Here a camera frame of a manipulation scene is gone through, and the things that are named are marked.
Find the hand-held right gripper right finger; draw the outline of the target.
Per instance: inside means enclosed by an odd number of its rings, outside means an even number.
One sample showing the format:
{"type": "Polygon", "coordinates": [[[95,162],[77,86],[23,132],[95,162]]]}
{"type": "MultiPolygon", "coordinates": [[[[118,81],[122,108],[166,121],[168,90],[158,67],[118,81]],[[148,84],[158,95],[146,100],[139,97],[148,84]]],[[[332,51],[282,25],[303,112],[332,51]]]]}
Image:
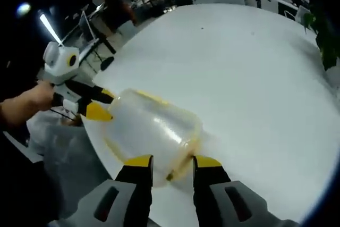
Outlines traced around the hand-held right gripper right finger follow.
{"type": "Polygon", "coordinates": [[[240,181],[232,181],[214,158],[193,156],[193,203],[200,226],[293,226],[273,215],[267,202],[240,181]]]}

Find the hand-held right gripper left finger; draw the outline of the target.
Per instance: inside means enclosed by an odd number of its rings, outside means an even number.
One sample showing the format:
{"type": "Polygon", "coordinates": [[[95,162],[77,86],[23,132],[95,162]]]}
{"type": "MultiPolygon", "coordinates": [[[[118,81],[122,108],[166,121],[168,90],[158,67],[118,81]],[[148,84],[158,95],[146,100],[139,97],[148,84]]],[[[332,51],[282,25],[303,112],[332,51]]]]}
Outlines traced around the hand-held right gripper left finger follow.
{"type": "Polygon", "coordinates": [[[152,203],[153,156],[124,162],[114,180],[106,180],[79,202],[79,226],[146,226],[152,203]]]}

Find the person's left hand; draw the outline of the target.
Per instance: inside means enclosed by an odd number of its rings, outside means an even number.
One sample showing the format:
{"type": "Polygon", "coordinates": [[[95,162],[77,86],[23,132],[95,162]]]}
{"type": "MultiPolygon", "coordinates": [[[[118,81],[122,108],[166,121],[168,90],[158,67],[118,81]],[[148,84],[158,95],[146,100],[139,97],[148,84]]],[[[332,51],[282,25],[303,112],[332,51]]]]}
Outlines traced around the person's left hand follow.
{"type": "Polygon", "coordinates": [[[48,81],[39,80],[33,88],[24,94],[30,107],[38,111],[46,111],[52,106],[54,88],[48,81]]]}

